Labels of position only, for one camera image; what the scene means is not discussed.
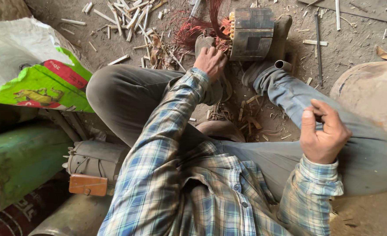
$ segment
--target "blue plaid shirt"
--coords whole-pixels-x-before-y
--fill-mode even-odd
[[[276,212],[252,161],[218,153],[210,141],[176,155],[208,86],[207,75],[193,68],[153,111],[122,165],[98,235],[329,235],[329,198],[343,194],[338,162],[303,156]]]

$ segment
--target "man's right hand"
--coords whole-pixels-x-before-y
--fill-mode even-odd
[[[210,83],[214,83],[221,75],[227,56],[215,47],[203,47],[193,67],[207,73]]]
[[[352,132],[331,106],[316,99],[310,102],[301,118],[301,149],[311,162],[332,164]],[[316,130],[316,121],[323,123],[323,131]]]

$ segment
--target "pants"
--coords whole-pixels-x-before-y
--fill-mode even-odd
[[[105,124],[129,146],[137,141],[149,115],[164,94],[184,73],[142,69],[126,65],[102,68],[91,78],[86,94],[91,107]],[[303,109],[310,99],[322,100],[336,109],[353,136],[338,154],[345,196],[369,195],[387,191],[387,132],[319,93],[285,71],[269,68],[255,82],[257,93],[267,93],[300,128]],[[180,140],[179,152],[191,150],[210,140],[188,124]],[[216,141],[223,153],[241,161],[254,161],[264,174],[269,190],[279,201],[285,182],[302,155],[297,142],[236,143]]]

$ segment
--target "green cylinder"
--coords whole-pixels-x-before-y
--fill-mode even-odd
[[[0,134],[0,211],[60,171],[67,161],[63,155],[72,145],[52,122],[31,123]]]

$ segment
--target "dirt floor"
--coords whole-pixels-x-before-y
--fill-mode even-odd
[[[146,55],[145,49],[134,50],[133,47],[144,45],[144,38],[142,35],[136,34],[131,42],[126,41],[126,34],[119,36],[116,32],[112,32],[111,39],[107,39],[106,30],[96,31],[109,24],[107,20],[96,15],[93,10],[89,14],[81,13],[81,9],[87,3],[86,0],[25,0],[31,9],[36,19],[43,23],[49,24],[58,30],[63,36],[71,41],[81,41],[80,51],[87,57],[93,68],[96,70],[107,66],[107,63],[128,54],[130,60],[123,61],[124,64],[139,66],[141,65],[141,58]],[[113,18],[112,13],[108,9],[105,0],[93,0],[94,9],[105,13]],[[228,16],[228,13],[234,7],[249,7],[251,3],[256,3],[255,0],[231,0],[223,4],[221,15]],[[327,46],[322,46],[322,62],[323,62],[323,78],[324,85],[318,86],[318,62],[315,58],[314,45],[303,44],[303,40],[316,40],[315,20],[313,12],[317,7],[306,7],[306,4],[295,0],[278,0],[277,3],[268,0],[258,0],[259,7],[271,8],[275,17],[281,14],[290,14],[293,18],[293,25],[291,26],[288,42],[287,52],[295,53],[297,55],[297,64],[294,76],[306,82],[309,77],[313,80],[310,86],[316,88],[321,93],[329,96],[329,92],[335,81],[349,68],[354,65],[365,62],[382,61],[376,55],[375,45],[381,46],[387,52],[387,37],[383,40],[383,33],[387,29],[387,22],[373,20],[369,18],[359,17],[346,13],[341,13],[341,16],[352,24],[356,24],[353,28],[345,20],[341,20],[341,30],[336,30],[335,11],[320,9],[323,11],[323,18],[320,19],[320,33],[321,40],[327,41]],[[187,10],[192,6],[187,4],[187,1],[169,0],[168,3],[155,10],[149,16],[147,27],[157,27],[157,32],[161,34],[164,32],[164,40],[170,42],[168,37],[169,32],[175,32],[175,25],[171,24],[171,12],[167,13],[162,20],[158,19],[160,10]],[[86,26],[72,26],[69,24],[60,23],[61,18],[72,19],[77,21],[84,21]],[[65,32],[62,28],[71,30],[75,33],[72,35]],[[95,52],[88,42],[96,47]],[[183,64],[186,69],[191,68],[194,62],[194,56],[186,55]],[[228,68],[238,68],[237,64],[229,64]],[[235,76],[230,76],[228,79],[233,85],[233,96],[229,101],[222,104],[233,115],[234,120],[237,120],[238,110],[241,102],[254,96],[254,93],[248,88],[241,85],[240,78],[241,70],[235,72]],[[300,138],[300,130],[297,126],[285,115],[281,108],[275,107],[267,97],[260,97],[260,102],[264,105],[262,110],[257,112],[257,120],[264,130],[280,130],[277,135],[270,135],[266,133],[270,142],[293,142]],[[193,118],[196,122],[191,122],[193,125],[202,121],[206,121],[207,111],[212,109],[206,105],[198,105]],[[257,103],[251,102],[245,106],[245,113],[256,113],[258,109]],[[95,114],[82,114],[82,120],[87,128],[97,128],[104,130],[108,135],[113,133],[105,126],[105,124]],[[237,123],[240,128],[244,123]],[[248,137],[249,142],[266,142],[263,136],[253,134],[249,136],[248,128],[244,128],[243,133]],[[331,220],[333,235],[368,235],[381,236],[387,235],[387,193],[375,196],[354,197],[348,199],[340,199],[333,201],[333,206],[338,212],[338,216]]]

